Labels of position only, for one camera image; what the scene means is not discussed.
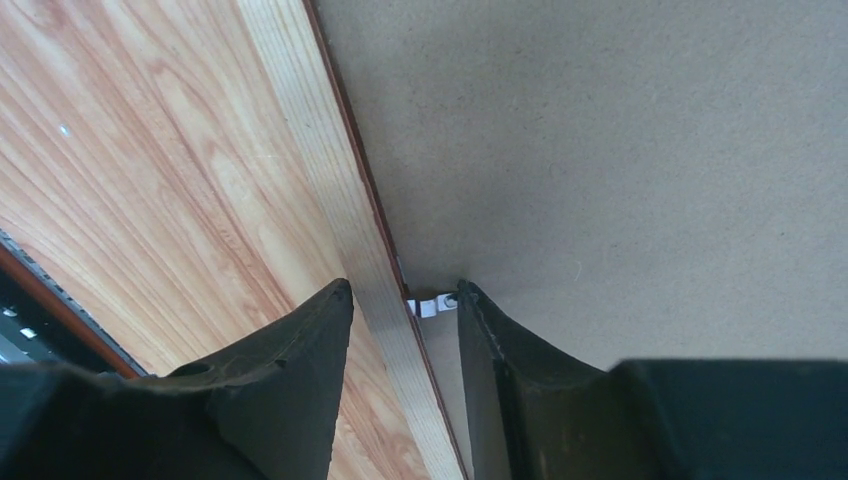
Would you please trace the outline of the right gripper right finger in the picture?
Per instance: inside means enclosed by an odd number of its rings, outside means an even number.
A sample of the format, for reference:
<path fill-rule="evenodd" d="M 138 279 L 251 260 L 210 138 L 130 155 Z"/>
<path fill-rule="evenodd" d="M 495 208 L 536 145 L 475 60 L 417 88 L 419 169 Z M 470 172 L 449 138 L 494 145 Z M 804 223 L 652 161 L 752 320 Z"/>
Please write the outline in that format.
<path fill-rule="evenodd" d="M 843 479 L 847 365 L 630 359 L 604 371 L 457 291 L 478 479 Z"/>

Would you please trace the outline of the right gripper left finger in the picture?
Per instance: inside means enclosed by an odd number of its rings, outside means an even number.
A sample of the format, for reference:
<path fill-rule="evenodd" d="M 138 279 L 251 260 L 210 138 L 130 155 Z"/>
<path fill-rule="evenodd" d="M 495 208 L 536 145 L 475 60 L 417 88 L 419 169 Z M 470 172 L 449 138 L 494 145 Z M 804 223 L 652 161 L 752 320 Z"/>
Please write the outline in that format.
<path fill-rule="evenodd" d="M 165 377 L 1 369 L 5 479 L 324 479 L 353 321 L 336 279 Z"/>

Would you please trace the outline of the brown cardboard backing sheet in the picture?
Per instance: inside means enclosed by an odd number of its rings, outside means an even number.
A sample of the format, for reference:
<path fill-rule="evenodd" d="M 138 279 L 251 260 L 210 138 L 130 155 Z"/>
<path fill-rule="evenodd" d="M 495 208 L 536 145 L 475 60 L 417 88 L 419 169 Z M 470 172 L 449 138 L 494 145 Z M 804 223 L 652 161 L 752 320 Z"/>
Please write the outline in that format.
<path fill-rule="evenodd" d="M 600 368 L 847 355 L 843 1 L 320 1 L 402 278 Z"/>

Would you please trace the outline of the wooden picture frame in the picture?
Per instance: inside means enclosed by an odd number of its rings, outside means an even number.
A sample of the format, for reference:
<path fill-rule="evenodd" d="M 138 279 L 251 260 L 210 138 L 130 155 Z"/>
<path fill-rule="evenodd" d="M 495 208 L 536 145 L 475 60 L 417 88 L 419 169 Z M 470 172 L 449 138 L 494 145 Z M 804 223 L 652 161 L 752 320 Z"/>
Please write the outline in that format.
<path fill-rule="evenodd" d="M 421 335 L 356 122 L 310 1 L 243 1 L 240 9 L 277 104 L 304 160 L 360 317 L 366 379 L 388 390 L 388 442 L 377 448 L 406 479 L 464 479 L 468 472 Z"/>

